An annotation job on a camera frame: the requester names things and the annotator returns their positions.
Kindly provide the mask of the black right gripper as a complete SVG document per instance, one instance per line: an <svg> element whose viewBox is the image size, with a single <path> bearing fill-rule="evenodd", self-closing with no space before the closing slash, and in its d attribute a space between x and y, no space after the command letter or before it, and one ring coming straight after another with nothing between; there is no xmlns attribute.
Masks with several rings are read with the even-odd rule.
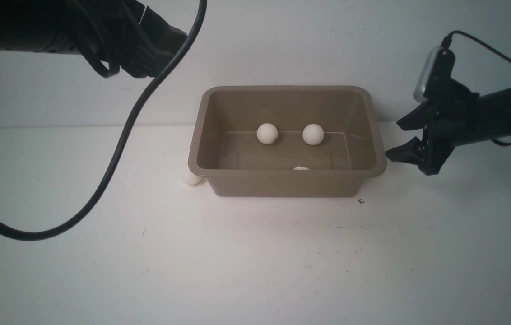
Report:
<svg viewBox="0 0 511 325"><path fill-rule="evenodd" d="M451 76L455 54L443 48L439 53L421 103L396 124L403 131L423 129L423 138L386 150L388 160L419 166L427 176L437 175L455 149L456 133L463 130L464 111L480 97Z"/></svg>

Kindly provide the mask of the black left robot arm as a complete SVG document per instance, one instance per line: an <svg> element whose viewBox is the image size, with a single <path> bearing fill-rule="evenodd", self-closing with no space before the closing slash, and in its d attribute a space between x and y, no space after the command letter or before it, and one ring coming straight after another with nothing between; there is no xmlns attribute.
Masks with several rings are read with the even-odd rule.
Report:
<svg viewBox="0 0 511 325"><path fill-rule="evenodd" d="M77 54L104 78L156 77L187 35L136 0L0 0L0 50Z"/></svg>

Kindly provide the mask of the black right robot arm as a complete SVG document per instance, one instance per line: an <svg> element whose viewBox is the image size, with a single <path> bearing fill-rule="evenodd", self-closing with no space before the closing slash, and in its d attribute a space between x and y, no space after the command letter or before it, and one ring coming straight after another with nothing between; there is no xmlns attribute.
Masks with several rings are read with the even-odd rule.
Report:
<svg viewBox="0 0 511 325"><path fill-rule="evenodd" d="M454 64L449 49L429 53L413 95L418 107L397 121L402 130L423 135L387 150L389 160L436 175L456 147L511 137L511 87L474 93L451 77Z"/></svg>

